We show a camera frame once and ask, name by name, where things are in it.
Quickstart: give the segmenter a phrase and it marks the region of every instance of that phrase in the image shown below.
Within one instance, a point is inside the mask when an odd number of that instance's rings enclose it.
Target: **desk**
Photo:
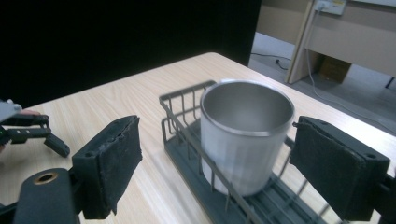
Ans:
[[[30,175],[55,167],[69,169],[71,156],[112,120],[137,115],[141,118],[139,132],[143,160],[119,201],[118,214],[110,215],[106,222],[209,222],[165,153],[161,130],[165,112],[160,106],[159,96],[209,79],[220,81],[223,78],[251,79],[280,89],[295,105],[295,120],[305,115],[330,122],[390,157],[389,173],[392,173],[396,164],[396,153],[392,151],[396,148],[396,137],[239,63],[216,53],[207,53],[31,107],[49,115],[52,131],[70,146],[71,155],[67,159],[58,156],[41,139],[28,140],[25,145],[8,145],[0,155],[0,202],[9,204],[17,201],[20,185]],[[294,138],[294,128],[290,129],[289,136]]]
[[[315,3],[262,1],[256,30],[295,45],[286,82],[294,83],[307,76],[305,49],[311,50],[314,70],[318,70],[322,55],[327,55],[396,77],[396,25],[389,22],[396,20],[394,3],[347,1],[341,16],[324,12],[316,15]]]

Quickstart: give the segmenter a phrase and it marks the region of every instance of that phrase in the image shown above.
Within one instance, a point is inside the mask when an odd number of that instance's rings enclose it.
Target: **power outlet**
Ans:
[[[347,0],[318,0],[315,5],[315,10],[335,15],[342,15],[346,4]]]

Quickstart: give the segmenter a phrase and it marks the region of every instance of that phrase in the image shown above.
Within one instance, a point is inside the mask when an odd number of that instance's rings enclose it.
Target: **light wood surface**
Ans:
[[[137,115],[143,160],[119,201],[118,214],[98,221],[86,221],[80,216],[81,222],[210,222],[164,150],[161,120],[165,112],[159,104],[159,96],[209,79],[223,78],[250,79],[280,89],[295,105],[295,120],[304,115],[330,122],[391,158],[389,173],[393,176],[396,137],[216,53],[207,53],[31,107],[49,115],[53,133],[70,146],[71,155],[61,158],[43,144],[43,139],[8,145],[0,154],[0,203],[16,202],[21,183],[30,175],[55,167],[69,169],[71,156],[112,120]],[[294,128],[290,129],[289,136],[294,138]],[[298,178],[291,175],[290,183]]]

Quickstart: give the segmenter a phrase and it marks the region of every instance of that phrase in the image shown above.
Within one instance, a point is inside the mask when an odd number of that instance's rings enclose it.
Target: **rack tray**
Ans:
[[[167,115],[162,122],[165,150],[211,220],[214,223],[326,223],[322,216],[328,205],[316,213],[299,197],[306,180],[297,192],[282,181],[288,159],[262,191],[249,197],[240,196],[231,183],[222,181],[229,191],[224,195],[205,179],[201,159],[206,162],[210,159],[200,143],[199,98],[214,83],[207,81],[160,97]],[[285,144],[292,147],[293,142],[287,138]],[[216,165],[209,166],[213,175],[225,179]]]

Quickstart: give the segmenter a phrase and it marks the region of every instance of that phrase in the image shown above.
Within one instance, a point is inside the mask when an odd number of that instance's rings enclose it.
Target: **metal cup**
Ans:
[[[201,99],[202,148],[242,196],[268,181],[294,106],[282,92],[251,81],[228,81],[208,88]],[[205,178],[212,170],[203,160]],[[214,188],[227,194],[215,177]]]

